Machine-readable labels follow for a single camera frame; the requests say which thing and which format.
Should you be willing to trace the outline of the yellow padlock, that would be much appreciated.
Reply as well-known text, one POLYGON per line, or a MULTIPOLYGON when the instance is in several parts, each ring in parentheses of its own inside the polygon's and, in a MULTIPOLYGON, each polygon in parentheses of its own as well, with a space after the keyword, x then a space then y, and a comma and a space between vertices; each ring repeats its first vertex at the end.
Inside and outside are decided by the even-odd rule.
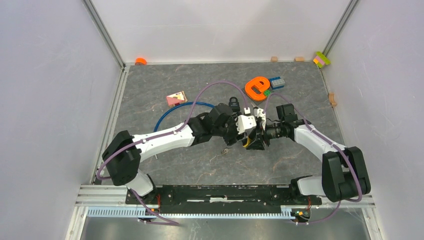
POLYGON ((244 148, 247 148, 248 146, 249 146, 249 144, 251 143, 251 139, 249 138, 249 137, 247 137, 247 138, 245 138, 243 141, 242 141, 242 146, 244 147, 244 148))

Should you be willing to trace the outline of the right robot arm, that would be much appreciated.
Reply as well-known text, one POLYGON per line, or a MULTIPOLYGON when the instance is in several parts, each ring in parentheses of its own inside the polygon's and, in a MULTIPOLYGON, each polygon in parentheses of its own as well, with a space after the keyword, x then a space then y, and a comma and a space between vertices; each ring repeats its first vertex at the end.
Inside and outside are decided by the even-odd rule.
POLYGON ((309 121, 299 119, 292 104, 276 107, 278 121, 267 124, 265 110, 245 108, 236 125, 247 150, 264 150, 272 139, 288 138, 309 150, 321 162, 320 176, 301 176, 290 182, 289 199, 302 204, 309 196, 326 197, 331 202, 359 202, 371 192, 363 152, 356 146, 336 143, 309 121))

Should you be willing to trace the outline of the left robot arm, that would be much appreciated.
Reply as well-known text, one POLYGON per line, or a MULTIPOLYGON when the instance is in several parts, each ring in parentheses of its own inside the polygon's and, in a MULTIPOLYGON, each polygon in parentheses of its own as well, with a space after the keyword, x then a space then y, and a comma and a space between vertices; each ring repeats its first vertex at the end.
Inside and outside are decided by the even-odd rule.
POLYGON ((224 103, 214 106, 210 112, 201 113, 174 127, 149 134, 131 135, 127 130, 119 132, 102 154, 102 168, 115 186, 132 182, 149 182, 139 170, 140 163, 153 156, 176 148, 191 147, 221 137, 231 146, 246 136, 256 126, 256 117, 249 107, 234 112, 224 103))

